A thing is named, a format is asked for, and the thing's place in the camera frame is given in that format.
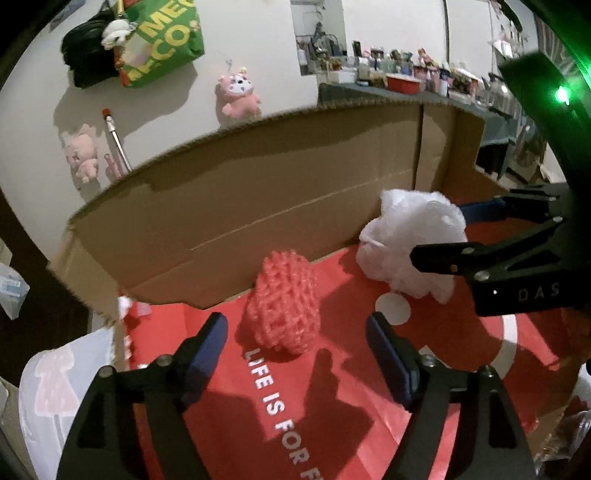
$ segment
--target green bag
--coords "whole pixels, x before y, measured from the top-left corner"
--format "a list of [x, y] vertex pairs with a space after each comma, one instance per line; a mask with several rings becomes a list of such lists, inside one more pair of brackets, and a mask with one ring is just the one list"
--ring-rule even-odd
[[124, 86], [147, 85], [205, 53], [193, 0], [141, 0], [125, 13], [137, 29], [117, 64]]

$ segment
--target pink bear plush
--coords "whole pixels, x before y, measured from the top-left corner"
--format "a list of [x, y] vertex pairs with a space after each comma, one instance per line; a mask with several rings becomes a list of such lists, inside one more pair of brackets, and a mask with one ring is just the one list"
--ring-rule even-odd
[[234, 120], [243, 120], [260, 112], [261, 99], [254, 92], [251, 81], [246, 76], [246, 69], [218, 80], [219, 93], [227, 102], [222, 113]]
[[93, 136], [96, 136], [96, 129], [84, 124], [78, 135], [64, 149], [70, 168], [76, 171], [76, 177], [82, 183], [90, 182], [98, 174], [99, 161]]

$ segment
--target green light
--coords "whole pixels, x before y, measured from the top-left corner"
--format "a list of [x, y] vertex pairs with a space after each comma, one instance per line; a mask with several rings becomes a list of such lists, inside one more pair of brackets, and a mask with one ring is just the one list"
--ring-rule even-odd
[[570, 105], [570, 91], [564, 87], [559, 87], [558, 91], [556, 92], [556, 99], [560, 103], [566, 103], [566, 105]]

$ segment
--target paintbrush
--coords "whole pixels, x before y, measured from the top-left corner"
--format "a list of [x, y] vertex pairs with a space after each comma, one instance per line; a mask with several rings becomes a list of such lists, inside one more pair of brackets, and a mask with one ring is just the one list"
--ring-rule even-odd
[[127, 173], [129, 173], [133, 169], [131, 168], [131, 165], [129, 164], [129, 160], [127, 160], [127, 156], [125, 155], [125, 152], [123, 151], [123, 146], [121, 145], [121, 142], [119, 141], [119, 137], [117, 136], [117, 132], [115, 131], [115, 122], [113, 121], [113, 117], [111, 115], [111, 110], [109, 110], [108, 108], [103, 108], [103, 118], [105, 119], [105, 123], [107, 124], [107, 129], [109, 130], [111, 135], [113, 135], [113, 140], [115, 140], [115, 144], [117, 145], [117, 150], [119, 150], [119, 158], [121, 158], [121, 161], [123, 162], [123, 165], [125, 166], [125, 169], [127, 170]]

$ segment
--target black bag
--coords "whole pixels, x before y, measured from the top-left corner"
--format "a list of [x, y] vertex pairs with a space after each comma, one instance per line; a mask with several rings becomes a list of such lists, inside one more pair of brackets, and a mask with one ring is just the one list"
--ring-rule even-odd
[[100, 44], [103, 30], [114, 19], [115, 12], [105, 1], [94, 17], [70, 30], [61, 41], [64, 63], [74, 73], [74, 85], [78, 88], [118, 76], [113, 51]]

